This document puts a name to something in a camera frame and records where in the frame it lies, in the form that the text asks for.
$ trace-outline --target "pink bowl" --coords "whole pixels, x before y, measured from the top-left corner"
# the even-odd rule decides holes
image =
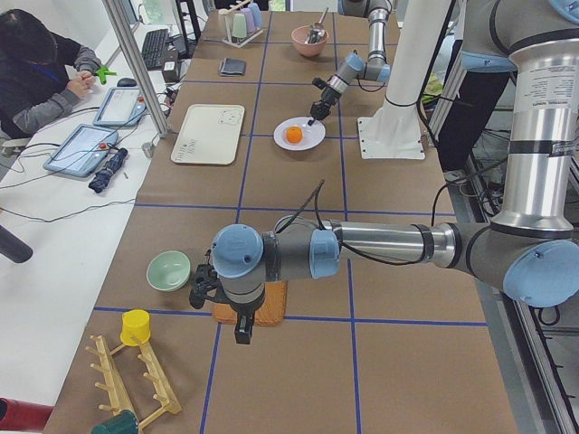
[[[293,41],[293,46],[296,47],[296,50],[298,50],[299,54],[304,57],[314,57],[324,50],[327,42],[327,31],[322,37],[322,40],[316,43],[306,43],[308,40],[308,34],[309,26],[303,25],[291,32],[291,40]]]

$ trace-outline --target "tablet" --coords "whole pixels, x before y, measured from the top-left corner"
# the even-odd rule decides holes
[[[83,178],[94,172],[118,139],[119,133],[114,129],[78,125],[43,167],[59,174]]]
[[[134,127],[146,108],[138,88],[111,88],[92,123],[100,127]]]

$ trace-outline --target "green cup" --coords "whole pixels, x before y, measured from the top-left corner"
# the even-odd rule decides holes
[[[132,411],[123,410],[94,427],[90,434],[138,434],[138,420]]]

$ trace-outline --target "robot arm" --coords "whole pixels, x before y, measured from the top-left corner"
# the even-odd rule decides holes
[[[326,82],[316,77],[312,84],[322,90],[321,99],[314,102],[309,114],[312,119],[323,120],[330,114],[350,82],[354,79],[385,83],[390,77],[390,66],[386,63],[386,26],[392,12],[389,0],[340,0],[338,11],[342,15],[367,18],[370,23],[368,59],[364,62],[351,52],[340,62],[336,73]]]
[[[575,1],[549,1],[468,3],[465,47],[474,46],[467,40],[473,35],[486,41],[477,49],[479,68],[507,60],[518,70],[503,206],[490,225],[296,220],[284,231],[264,234],[228,226],[215,237],[214,269],[210,266],[206,287],[218,288],[215,282],[221,279],[221,302],[232,304],[238,312],[236,332],[245,333],[238,342],[249,343],[263,282],[329,276],[337,272],[340,258],[391,265],[432,262],[466,272],[533,307],[555,306],[579,289],[579,246],[563,215],[579,115],[579,20],[574,15],[579,9]],[[473,27],[468,17],[475,16],[471,7],[488,12],[480,33],[467,31]],[[485,39],[481,29],[495,36]],[[195,281],[194,299],[210,299],[204,280]]]

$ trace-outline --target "yellow cup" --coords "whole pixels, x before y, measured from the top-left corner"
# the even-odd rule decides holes
[[[127,346],[139,346],[151,337],[150,317],[146,310],[133,309],[123,314],[120,341]]]

